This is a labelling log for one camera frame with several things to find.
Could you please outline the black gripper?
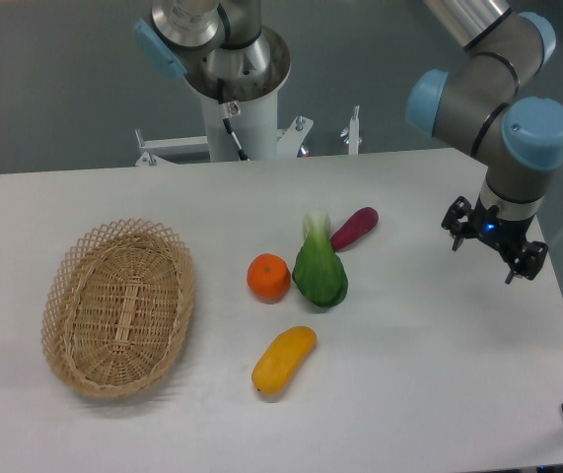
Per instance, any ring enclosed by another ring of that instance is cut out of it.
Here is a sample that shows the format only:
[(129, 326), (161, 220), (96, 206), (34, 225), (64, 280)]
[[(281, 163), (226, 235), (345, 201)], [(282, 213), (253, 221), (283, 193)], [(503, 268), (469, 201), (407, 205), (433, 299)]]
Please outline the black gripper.
[(510, 285), (516, 278), (533, 281), (546, 260), (548, 245), (542, 241), (527, 241), (532, 220), (533, 216), (518, 221), (489, 217), (480, 199), (473, 210), (470, 202), (459, 196), (448, 208), (441, 227), (453, 239), (452, 251), (458, 251), (466, 239), (475, 237), (508, 258), (509, 273), (505, 283)]

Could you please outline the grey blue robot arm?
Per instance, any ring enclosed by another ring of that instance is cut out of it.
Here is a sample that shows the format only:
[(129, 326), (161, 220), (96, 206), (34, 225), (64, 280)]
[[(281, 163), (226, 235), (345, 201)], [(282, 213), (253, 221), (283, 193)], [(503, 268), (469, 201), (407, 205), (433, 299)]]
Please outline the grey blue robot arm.
[[(563, 105), (519, 92), (552, 55), (554, 30), (504, 1), (428, 7), (469, 60), (456, 74), (426, 72), (409, 94), (406, 119), (487, 168), (477, 200), (457, 199), (442, 225), (455, 244), (477, 239), (499, 253), (511, 278), (531, 280), (548, 248), (527, 232), (563, 164)], [(290, 52), (263, 24), (259, 2), (157, 1), (134, 35), (158, 70), (199, 96), (213, 161), (297, 157), (308, 126), (277, 128)]]

